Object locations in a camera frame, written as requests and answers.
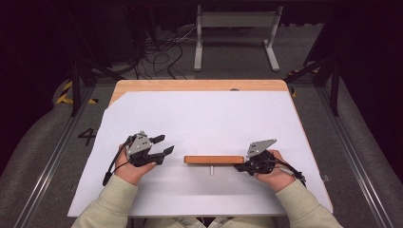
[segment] hand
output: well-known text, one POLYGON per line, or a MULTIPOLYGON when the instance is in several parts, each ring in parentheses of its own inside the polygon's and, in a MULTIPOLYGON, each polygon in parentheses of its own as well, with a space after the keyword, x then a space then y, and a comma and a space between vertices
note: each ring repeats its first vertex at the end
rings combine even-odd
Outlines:
MULTIPOLYGON (((285 160, 282 158, 277 150, 269 151, 275 156, 275 158, 279 159, 282 162, 285 162, 285 160)), ((281 171, 279 169, 279 167, 281 166, 281 164, 276 164, 273 171, 269 174, 256 173, 255 178, 261 182, 267 183, 273 189, 273 191, 277 193, 296 180, 294 176, 281 171)))
POLYGON ((140 181, 140 178, 144 176, 144 174, 151 171, 151 169, 153 169, 157 164, 152 162, 141 167, 136 167, 128 162, 126 150, 123 148, 121 154, 115 162, 115 167, 119 167, 119 165, 122 166, 115 171, 115 175, 133 185, 137 185, 140 181))

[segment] person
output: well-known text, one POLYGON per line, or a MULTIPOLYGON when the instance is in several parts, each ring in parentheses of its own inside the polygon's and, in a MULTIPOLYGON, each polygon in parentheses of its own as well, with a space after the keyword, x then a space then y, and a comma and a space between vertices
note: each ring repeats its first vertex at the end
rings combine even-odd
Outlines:
MULTIPOLYGON (((270 150, 276 158, 285 162, 277 150, 270 150)), ((78 217, 72 227, 126 227, 128 211, 137 193, 137 185, 143 175, 151 171, 156 163, 135 167, 127 163, 125 150, 115 162, 118 167, 99 197, 78 217)), ((341 227, 336 218, 309 192, 299 180, 279 169, 270 174, 255 174, 255 178, 266 183, 284 207, 290 226, 298 227, 341 227)), ((205 227, 196 218, 148 218, 146 228, 201 228, 205 227)), ((215 218, 209 228, 267 228, 274 227, 267 217, 258 218, 215 218)))

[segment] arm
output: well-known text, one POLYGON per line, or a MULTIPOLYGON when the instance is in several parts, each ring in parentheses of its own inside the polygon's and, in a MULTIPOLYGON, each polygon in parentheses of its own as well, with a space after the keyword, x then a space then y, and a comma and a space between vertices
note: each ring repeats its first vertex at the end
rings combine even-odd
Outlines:
MULTIPOLYGON (((277 150, 271 152, 285 162, 277 150)), ((255 177, 276 192, 291 227, 341 227, 332 213, 320 205, 314 195, 293 176, 275 168, 270 174, 256 174, 255 177)))
POLYGON ((72 227, 126 227, 128 211, 137 193, 137 184, 156 164, 153 162, 135 167, 127 163, 123 149, 115 167, 120 165, 100 196, 75 220, 72 227))

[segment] beige sleeve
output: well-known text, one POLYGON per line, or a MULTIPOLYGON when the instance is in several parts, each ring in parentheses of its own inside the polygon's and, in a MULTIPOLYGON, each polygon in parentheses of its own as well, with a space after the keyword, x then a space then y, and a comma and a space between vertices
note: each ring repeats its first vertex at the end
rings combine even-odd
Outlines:
POLYGON ((78 217, 72 227, 126 227, 137 186, 113 175, 100 196, 78 217))
POLYGON ((298 227, 341 227, 336 218, 299 180, 276 193, 287 212, 290 225, 298 227))

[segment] wooden block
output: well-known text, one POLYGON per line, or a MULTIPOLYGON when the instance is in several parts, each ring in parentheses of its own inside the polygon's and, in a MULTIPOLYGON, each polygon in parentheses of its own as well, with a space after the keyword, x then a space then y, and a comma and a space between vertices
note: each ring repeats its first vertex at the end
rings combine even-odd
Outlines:
POLYGON ((185 163, 234 164, 243 163, 243 156, 184 156, 185 163))

